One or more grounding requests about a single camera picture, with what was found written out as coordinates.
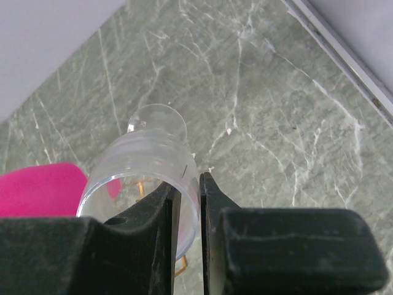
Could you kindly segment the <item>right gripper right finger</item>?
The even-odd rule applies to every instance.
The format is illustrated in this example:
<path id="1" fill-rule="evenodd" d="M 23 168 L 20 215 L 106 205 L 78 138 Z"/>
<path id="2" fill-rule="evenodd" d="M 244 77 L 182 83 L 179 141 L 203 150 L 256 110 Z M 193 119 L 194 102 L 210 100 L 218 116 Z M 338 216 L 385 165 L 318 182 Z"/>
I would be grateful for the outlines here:
<path id="1" fill-rule="evenodd" d="M 389 272 L 365 220 L 338 208 L 242 208 L 200 176 L 205 294 L 371 294 Z"/>

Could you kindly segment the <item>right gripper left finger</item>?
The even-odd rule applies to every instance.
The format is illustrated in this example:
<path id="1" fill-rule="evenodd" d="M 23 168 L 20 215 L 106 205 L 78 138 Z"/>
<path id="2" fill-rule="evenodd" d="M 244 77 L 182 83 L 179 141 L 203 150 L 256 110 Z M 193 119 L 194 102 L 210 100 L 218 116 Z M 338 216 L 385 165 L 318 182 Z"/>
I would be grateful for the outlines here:
<path id="1" fill-rule="evenodd" d="M 2 294 L 172 294 L 181 193 L 168 183 L 106 222 L 1 219 Z"/>

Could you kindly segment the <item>clear plastic wine glass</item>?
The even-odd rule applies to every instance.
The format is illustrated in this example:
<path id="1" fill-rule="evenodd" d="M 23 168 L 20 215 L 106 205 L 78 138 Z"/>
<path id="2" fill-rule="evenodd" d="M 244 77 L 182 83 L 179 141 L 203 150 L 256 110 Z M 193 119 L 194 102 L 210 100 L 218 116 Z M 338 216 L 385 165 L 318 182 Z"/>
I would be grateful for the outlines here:
<path id="1" fill-rule="evenodd" d="M 76 215 L 105 222 L 159 185 L 170 184 L 181 193 L 176 257 L 183 257 L 196 236 L 200 214 L 200 176 L 186 138 L 186 123 L 172 107 L 155 103 L 139 108 L 127 132 L 99 157 Z"/>

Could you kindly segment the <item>pink plastic wine glass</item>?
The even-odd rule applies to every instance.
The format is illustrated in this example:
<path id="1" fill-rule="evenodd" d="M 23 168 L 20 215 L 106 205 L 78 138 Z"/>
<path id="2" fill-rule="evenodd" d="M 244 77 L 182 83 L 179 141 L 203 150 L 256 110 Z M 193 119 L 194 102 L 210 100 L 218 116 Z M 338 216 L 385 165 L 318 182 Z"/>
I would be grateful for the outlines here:
<path id="1" fill-rule="evenodd" d="M 87 181 L 73 163 L 6 173 L 1 176 L 1 217 L 75 217 Z"/>

